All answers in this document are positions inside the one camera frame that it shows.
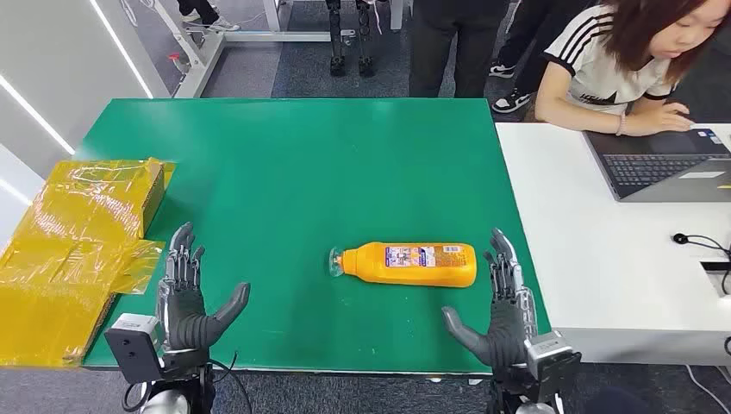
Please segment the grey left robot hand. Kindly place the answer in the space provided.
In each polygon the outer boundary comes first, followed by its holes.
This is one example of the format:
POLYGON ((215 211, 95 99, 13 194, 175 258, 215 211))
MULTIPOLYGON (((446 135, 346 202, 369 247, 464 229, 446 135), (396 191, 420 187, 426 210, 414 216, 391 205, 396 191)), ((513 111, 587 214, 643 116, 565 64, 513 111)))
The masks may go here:
POLYGON ((193 224, 181 225, 168 246, 164 275, 158 284, 156 316, 167 350, 208 349, 246 308, 251 286, 241 282, 215 313, 205 310, 201 262, 204 246, 194 249, 193 224))

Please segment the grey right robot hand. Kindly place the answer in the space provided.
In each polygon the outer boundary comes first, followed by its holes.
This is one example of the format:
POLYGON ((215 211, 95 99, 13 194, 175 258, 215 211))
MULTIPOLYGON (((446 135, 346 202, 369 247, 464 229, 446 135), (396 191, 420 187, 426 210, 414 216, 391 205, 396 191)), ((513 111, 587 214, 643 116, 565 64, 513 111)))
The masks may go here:
POLYGON ((512 243, 494 228, 490 245, 493 250, 484 253, 492 283, 487 331, 480 334, 464 325, 452 307, 442 307, 441 313, 447 331, 458 343, 487 367, 504 369, 526 362, 524 342, 537 335, 536 310, 512 243))

